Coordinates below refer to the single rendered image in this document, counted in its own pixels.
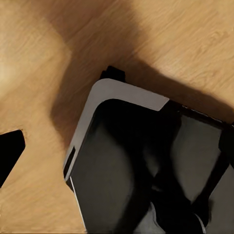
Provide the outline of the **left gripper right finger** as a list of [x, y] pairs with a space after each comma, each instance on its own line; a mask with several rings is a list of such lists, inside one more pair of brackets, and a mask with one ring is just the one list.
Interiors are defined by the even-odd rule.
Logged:
[[224, 129], [220, 135], [218, 146], [234, 169], [234, 132]]

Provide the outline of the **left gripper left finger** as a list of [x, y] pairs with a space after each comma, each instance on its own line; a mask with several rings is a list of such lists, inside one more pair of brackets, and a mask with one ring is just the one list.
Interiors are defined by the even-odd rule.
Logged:
[[0, 188], [9, 176], [17, 160], [25, 149], [25, 140], [21, 130], [0, 136]]

